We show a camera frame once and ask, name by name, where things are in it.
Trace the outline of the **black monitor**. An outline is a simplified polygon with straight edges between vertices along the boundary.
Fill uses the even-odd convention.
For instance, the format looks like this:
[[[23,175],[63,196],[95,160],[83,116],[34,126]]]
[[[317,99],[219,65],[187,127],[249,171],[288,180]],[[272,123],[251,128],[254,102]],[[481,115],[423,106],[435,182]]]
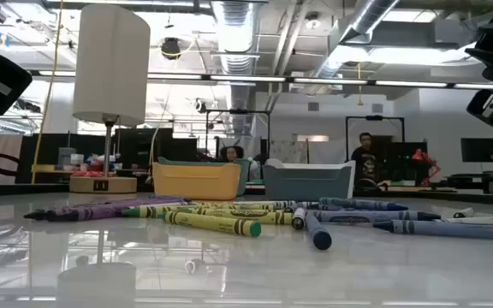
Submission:
[[[493,163],[493,139],[462,138],[460,146],[464,163]]]

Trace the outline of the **black desk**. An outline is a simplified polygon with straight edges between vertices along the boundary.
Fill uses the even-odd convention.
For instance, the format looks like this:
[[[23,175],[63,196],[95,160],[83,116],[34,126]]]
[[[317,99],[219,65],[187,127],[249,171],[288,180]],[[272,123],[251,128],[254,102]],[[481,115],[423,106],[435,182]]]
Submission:
[[[481,190],[485,194],[493,194],[493,171],[482,174],[455,174],[440,181],[446,187],[466,190]]]

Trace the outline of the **silver ventilation duct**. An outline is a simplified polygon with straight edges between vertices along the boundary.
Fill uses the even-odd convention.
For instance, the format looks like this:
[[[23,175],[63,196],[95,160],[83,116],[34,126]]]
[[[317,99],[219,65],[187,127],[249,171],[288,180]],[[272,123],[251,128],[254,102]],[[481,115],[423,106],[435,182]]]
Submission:
[[[335,22],[328,54],[312,77],[331,79],[346,62],[363,62],[367,52],[356,43],[371,42],[373,31],[401,0],[358,0],[354,12]]]
[[[218,51],[224,53],[220,57],[223,73],[252,75],[254,58],[246,54],[253,50],[258,5],[240,1],[214,1],[211,6],[217,22]],[[229,86],[226,93],[228,109],[247,110],[252,91],[247,86]],[[249,129],[250,124],[247,123],[243,115],[230,115],[234,135],[243,134],[246,127]]]

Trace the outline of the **red desk lamp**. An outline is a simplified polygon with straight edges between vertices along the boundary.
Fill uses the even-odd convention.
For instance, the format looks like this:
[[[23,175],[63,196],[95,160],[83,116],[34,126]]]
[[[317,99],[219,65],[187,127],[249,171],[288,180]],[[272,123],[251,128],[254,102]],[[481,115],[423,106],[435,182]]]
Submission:
[[[441,168],[437,165],[437,162],[433,160],[426,152],[421,149],[417,149],[412,160],[424,171],[427,175],[424,175],[421,180],[421,186],[429,187],[431,185],[431,178],[437,175]]]

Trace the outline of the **black frame stand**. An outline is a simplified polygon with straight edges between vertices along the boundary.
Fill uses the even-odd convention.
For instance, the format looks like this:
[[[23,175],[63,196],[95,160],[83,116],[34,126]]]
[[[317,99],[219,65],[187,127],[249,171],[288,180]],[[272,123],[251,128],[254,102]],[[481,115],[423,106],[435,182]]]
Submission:
[[[372,136],[371,147],[379,161],[380,174],[390,173],[398,160],[398,145],[407,141],[405,119],[384,115],[348,115],[345,119],[347,162],[353,161],[351,155],[360,146],[359,135],[363,132]]]
[[[205,145],[208,145],[208,133],[212,128],[209,128],[210,124],[213,122],[210,117],[210,113],[215,112],[218,113],[219,117],[221,114],[231,114],[231,115],[256,115],[262,114],[266,117],[266,127],[267,127],[267,138],[265,142],[265,148],[263,148],[262,152],[268,158],[270,157],[270,141],[271,141],[271,112],[267,110],[240,110],[240,109],[231,109],[231,110],[218,110],[218,109],[207,109],[205,112]]]

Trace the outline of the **white table lamp wooden base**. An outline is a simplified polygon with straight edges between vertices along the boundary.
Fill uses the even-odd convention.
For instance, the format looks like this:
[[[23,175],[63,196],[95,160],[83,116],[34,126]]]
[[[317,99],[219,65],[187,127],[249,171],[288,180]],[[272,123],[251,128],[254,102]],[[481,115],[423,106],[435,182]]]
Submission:
[[[137,180],[110,174],[111,131],[146,118],[151,30],[134,12],[95,3],[80,12],[74,81],[74,118],[105,126],[103,174],[70,177],[72,193],[130,194]]]

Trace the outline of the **person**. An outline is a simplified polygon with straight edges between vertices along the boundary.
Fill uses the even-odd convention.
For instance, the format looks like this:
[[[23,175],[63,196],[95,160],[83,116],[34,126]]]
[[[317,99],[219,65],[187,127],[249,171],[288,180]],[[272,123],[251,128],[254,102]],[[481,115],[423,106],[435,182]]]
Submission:
[[[359,135],[360,146],[357,147],[351,159],[355,161],[355,180],[361,179],[379,181],[380,166],[375,152],[372,150],[372,136],[368,132]]]
[[[238,145],[224,146],[220,150],[219,161],[224,163],[232,163],[237,159],[244,157],[244,149]]]

